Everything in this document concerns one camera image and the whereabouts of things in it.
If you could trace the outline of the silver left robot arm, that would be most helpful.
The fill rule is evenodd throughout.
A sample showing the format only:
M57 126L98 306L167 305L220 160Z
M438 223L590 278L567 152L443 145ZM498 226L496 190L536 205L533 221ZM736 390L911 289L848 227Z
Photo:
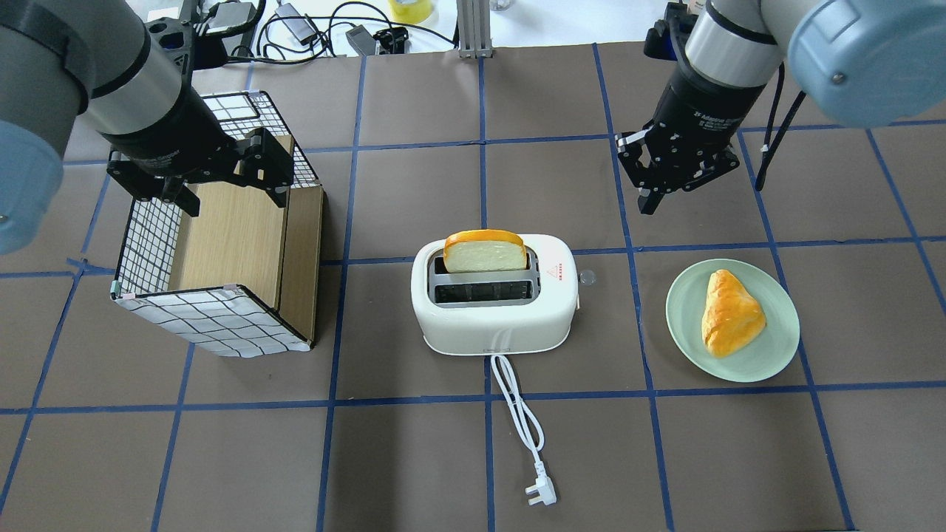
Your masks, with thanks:
M124 1L1 4L1 249L30 245L62 181L75 119L109 142L107 171L137 201L198 216L191 184L253 186L287 205L293 155L258 128L240 140L191 86L227 64L229 30L183 19L142 21Z

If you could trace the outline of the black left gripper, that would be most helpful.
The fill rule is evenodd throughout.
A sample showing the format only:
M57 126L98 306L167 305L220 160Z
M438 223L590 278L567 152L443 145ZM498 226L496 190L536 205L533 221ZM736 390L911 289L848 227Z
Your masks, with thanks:
M200 199L187 185L224 182L258 188L277 208L287 208L294 182L290 149L264 127L241 139L226 134L194 89L183 90L154 125L106 139L125 156L109 162L107 172L137 201L159 199L199 216Z

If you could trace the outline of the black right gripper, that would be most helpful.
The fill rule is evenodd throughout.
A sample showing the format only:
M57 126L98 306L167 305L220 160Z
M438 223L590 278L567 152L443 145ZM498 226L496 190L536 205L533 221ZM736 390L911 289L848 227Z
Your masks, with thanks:
M676 68L641 131L617 135L617 155L653 215L676 191L694 191L739 166L731 138L763 87L729 87Z

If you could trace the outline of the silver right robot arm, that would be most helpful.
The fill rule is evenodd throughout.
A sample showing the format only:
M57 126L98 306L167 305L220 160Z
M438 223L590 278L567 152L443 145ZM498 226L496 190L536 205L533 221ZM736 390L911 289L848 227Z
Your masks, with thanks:
M785 65L802 98L861 129L915 117L944 100L942 1L669 3L644 43L675 69L651 120L615 138L639 212L737 168L731 138Z

